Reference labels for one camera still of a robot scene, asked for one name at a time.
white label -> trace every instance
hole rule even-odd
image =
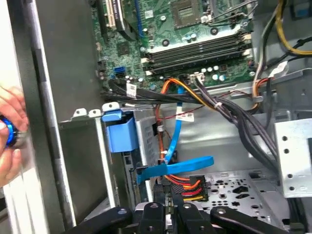
[[[145,18],[146,18],[146,19],[153,18],[153,17],[154,17],[153,10],[150,10],[150,11],[146,11],[146,12],[145,12]]]
[[[194,122],[194,113],[190,112],[190,113],[185,113],[185,114],[181,114],[183,113],[183,111],[177,111],[176,114],[178,116],[176,116],[177,120],[181,120],[181,121],[186,121],[186,122]]]
[[[275,74],[282,72],[285,69],[287,63],[288,61],[281,62],[276,68],[273,69],[269,77],[274,77]]]
[[[137,86],[135,84],[127,83],[127,96],[131,98],[136,98]]]

black connector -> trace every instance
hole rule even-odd
[[[195,188],[197,190],[198,188],[202,188],[202,191],[198,194],[198,196],[203,196],[204,198],[202,200],[208,201],[209,196],[208,196],[208,188],[206,184],[206,179],[204,175],[193,175],[190,176],[190,183],[191,185],[196,184],[196,182],[200,180],[199,185]]]

yellow wire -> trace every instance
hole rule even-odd
[[[174,78],[171,78],[169,79],[170,81],[178,84],[178,85],[181,85],[183,88],[185,88],[193,97],[195,97],[200,103],[202,103],[203,105],[207,106],[208,108],[212,109],[212,110],[215,110],[214,107],[208,105],[207,103],[205,103],[192,89],[190,89],[188,86],[186,86],[184,83],[182,83],[180,80],[178,79],[174,79]]]
[[[304,51],[304,50],[297,50],[295,48],[293,48],[288,41],[286,40],[285,34],[284,34],[284,30],[283,30],[283,25],[282,25],[282,12],[283,12],[283,2],[285,0],[278,0],[278,8],[277,8],[277,12],[276,12],[276,30],[278,33],[278,36],[281,40],[281,42],[284,44],[284,46],[292,51],[295,54],[298,55],[312,55],[312,51]]]
[[[195,201],[195,200],[201,200],[203,199],[203,196],[196,196],[196,197],[190,197],[190,198],[185,198],[183,201]]]

white plastic clip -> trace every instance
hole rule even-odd
[[[216,105],[214,105],[214,108],[216,109],[218,106],[221,107],[222,106],[222,102],[218,102]]]

screw hole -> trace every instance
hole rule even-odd
[[[259,209],[259,206],[258,206],[258,205],[252,205],[252,209],[258,210],[258,209]]]

